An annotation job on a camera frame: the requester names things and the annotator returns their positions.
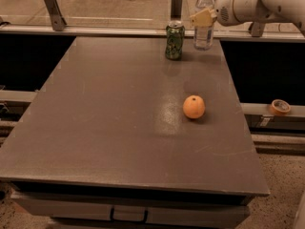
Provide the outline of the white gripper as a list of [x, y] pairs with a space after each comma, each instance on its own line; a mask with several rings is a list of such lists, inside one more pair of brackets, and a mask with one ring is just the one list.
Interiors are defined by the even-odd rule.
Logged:
[[235, 26], [251, 20], [251, 0], [216, 0], [215, 10], [205, 8], [192, 15], [192, 25], [209, 27], [216, 18], [222, 26]]

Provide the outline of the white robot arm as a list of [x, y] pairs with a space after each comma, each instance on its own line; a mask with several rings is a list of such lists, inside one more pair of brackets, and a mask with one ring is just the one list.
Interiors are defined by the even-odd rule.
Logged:
[[214, 21], [225, 27], [246, 22], [260, 24], [292, 23], [305, 34], [305, 0], [216, 0], [190, 16], [193, 26], [211, 26]]

